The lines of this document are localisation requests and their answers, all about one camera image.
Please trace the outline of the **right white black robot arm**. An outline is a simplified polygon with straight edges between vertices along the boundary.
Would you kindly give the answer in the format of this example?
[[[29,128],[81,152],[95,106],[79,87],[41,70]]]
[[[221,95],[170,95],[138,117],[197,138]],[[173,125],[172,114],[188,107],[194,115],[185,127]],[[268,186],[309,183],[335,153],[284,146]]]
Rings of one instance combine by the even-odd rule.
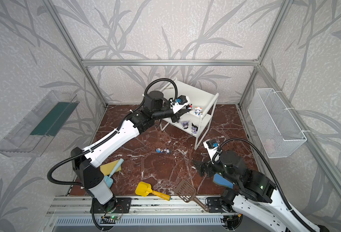
[[[194,162],[200,176],[220,177],[232,184],[219,197],[226,212],[247,216],[271,232],[327,232],[328,228],[310,222],[286,199],[278,184],[263,173],[249,169],[232,150],[217,152],[210,161]]]

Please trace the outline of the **blue yellow sponge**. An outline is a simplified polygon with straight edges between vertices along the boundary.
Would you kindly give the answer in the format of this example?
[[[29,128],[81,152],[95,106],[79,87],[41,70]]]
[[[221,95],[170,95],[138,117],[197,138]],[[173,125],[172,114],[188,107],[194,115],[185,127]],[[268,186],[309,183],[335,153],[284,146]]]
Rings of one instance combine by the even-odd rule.
[[[223,186],[223,187],[230,188],[230,189],[233,189],[233,187],[234,187],[233,183],[231,183],[230,181],[223,178],[220,174],[214,175],[213,182],[216,185]]]

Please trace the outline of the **pink item in basket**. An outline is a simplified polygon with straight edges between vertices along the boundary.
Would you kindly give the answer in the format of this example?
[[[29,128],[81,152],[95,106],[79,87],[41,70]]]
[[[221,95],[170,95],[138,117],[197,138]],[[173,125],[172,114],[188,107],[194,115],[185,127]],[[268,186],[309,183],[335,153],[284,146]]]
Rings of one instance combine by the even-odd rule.
[[[266,139],[263,145],[268,155],[272,155],[275,153],[276,145],[273,139]]]

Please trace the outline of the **clear plastic wall bin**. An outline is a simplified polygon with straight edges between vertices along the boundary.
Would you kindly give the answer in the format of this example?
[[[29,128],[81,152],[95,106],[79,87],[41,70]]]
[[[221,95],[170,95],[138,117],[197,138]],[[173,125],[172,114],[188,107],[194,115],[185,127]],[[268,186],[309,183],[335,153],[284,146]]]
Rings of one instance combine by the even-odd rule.
[[[50,91],[0,141],[0,153],[7,157],[40,157],[79,103],[76,94]]]

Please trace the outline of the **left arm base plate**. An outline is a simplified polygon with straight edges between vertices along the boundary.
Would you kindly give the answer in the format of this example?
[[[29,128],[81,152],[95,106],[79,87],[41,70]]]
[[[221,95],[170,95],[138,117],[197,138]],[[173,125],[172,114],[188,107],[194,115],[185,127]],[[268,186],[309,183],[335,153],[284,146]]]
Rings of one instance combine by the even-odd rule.
[[[90,213],[104,214],[104,213],[119,213],[127,214],[131,207],[131,198],[125,197],[113,197],[107,203],[101,205],[96,198],[92,199],[93,207],[90,209]]]

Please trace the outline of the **small circuit board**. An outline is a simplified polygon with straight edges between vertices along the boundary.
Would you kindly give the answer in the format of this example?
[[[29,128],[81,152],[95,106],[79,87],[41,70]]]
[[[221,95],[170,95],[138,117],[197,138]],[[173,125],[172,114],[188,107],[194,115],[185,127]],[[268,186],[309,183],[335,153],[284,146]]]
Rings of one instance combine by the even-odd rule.
[[[112,215],[112,216],[103,216],[102,217],[102,223],[114,223],[115,221],[121,220],[121,215]]]

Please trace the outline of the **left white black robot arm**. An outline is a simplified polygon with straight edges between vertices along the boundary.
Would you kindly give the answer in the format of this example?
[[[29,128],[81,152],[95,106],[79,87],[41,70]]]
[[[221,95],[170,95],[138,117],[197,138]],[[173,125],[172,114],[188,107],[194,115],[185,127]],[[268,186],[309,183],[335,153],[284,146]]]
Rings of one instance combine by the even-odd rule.
[[[154,126],[156,120],[166,118],[173,122],[179,120],[183,114],[191,110],[189,105],[190,98],[185,95],[176,95],[174,99],[166,100],[160,91],[146,93],[140,106],[126,115],[116,129],[84,149],[73,149],[70,158],[54,165],[47,174],[48,180],[58,185],[81,186],[101,205],[107,204],[114,195],[99,169],[101,164],[129,140]],[[68,182],[53,178],[53,172],[70,161],[73,162],[80,181]]]

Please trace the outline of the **blue white small figure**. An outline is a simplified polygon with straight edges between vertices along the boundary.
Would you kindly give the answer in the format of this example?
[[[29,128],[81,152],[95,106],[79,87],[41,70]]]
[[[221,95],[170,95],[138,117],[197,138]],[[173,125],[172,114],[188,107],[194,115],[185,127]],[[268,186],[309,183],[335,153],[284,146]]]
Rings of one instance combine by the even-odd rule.
[[[202,115],[202,108],[201,107],[195,107],[194,114],[197,117],[200,117]]]

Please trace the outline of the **purple caped Kuromi figure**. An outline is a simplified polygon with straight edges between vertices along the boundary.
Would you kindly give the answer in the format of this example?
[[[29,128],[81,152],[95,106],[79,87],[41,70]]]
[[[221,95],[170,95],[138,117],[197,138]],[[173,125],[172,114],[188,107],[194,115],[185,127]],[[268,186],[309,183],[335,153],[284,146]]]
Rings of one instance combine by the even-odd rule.
[[[180,123],[181,123],[182,128],[183,128],[184,130],[186,130],[186,129],[189,128],[189,121],[181,121]]]

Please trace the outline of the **blue Doraemon figure pair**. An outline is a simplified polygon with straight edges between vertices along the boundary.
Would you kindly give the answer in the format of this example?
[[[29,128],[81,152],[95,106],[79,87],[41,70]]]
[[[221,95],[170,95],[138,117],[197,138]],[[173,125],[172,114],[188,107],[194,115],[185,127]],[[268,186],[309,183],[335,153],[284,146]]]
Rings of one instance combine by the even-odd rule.
[[[169,149],[167,149],[167,148],[164,148],[164,149],[162,149],[162,148],[157,148],[156,149],[156,152],[157,153],[161,153],[161,154],[170,154],[170,150]]]

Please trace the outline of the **white two-tier shelf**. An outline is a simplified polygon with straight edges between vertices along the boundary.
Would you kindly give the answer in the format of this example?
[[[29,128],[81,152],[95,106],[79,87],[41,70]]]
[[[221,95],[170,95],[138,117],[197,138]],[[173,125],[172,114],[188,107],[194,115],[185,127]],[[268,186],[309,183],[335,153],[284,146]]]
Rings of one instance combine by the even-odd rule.
[[[178,80],[174,82],[178,94],[189,99],[192,110],[182,115],[178,122],[172,122],[170,118],[161,120],[160,129],[164,131],[167,126],[172,125],[194,136],[194,149],[197,149],[209,131],[219,94],[208,93]]]

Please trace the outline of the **yellow toy shovel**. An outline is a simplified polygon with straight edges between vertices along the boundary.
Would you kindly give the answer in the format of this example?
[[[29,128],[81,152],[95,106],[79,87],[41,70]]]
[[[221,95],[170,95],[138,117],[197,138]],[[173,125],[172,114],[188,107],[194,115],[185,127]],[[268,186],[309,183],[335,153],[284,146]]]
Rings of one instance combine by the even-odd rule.
[[[146,197],[149,194],[153,194],[166,201],[169,201],[171,199],[170,196],[167,194],[152,190],[152,187],[150,184],[142,182],[142,181],[138,184],[135,190],[135,193],[142,197]]]

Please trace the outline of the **brown slotted toy spatula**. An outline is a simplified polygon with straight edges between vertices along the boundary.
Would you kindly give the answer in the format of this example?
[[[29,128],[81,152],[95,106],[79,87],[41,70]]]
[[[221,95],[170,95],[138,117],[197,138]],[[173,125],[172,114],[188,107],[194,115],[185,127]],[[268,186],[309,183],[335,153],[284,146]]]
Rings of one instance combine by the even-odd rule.
[[[190,203],[191,201],[194,201],[205,212],[209,212],[209,208],[196,197],[196,189],[187,181],[181,180],[174,192],[185,203]]]

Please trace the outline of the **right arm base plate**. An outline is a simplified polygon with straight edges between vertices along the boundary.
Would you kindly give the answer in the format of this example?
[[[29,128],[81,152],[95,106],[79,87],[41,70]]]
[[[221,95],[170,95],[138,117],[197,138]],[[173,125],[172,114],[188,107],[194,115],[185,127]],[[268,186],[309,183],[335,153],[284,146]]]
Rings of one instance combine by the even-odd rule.
[[[225,210],[221,206],[219,197],[207,197],[205,203],[208,206],[210,213],[225,213]]]

